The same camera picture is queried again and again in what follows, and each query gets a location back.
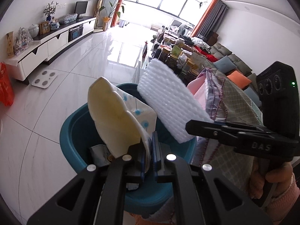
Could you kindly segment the right hand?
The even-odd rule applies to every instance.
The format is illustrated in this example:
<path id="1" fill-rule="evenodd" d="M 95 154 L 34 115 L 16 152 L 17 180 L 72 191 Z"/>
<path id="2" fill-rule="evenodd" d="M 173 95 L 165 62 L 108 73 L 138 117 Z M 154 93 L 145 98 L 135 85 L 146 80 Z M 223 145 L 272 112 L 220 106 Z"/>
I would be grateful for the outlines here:
<path id="1" fill-rule="evenodd" d="M 273 197 L 283 194 L 290 186 L 293 174 L 293 168 L 290 162 L 284 163 L 279 169 L 268 172 L 262 176 L 259 172 L 257 159 L 253 160 L 252 172 L 249 180 L 249 196 L 252 199 L 260 199 L 263 195 L 263 186 L 265 182 L 276 183 Z"/>

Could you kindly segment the pink sleeve right forearm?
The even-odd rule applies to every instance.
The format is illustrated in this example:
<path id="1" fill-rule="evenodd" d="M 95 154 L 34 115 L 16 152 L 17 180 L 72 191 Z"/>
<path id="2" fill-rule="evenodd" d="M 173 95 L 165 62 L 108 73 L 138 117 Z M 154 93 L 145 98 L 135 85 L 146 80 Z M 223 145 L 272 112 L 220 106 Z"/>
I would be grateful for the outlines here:
<path id="1" fill-rule="evenodd" d="M 294 173 L 292 173 L 287 190 L 285 190 L 285 192 L 280 196 L 272 198 L 269 205 L 266 207 L 266 213 L 272 220 L 273 224 L 280 224 L 280 222 L 292 209 L 298 197 L 299 188 L 297 187 Z"/>

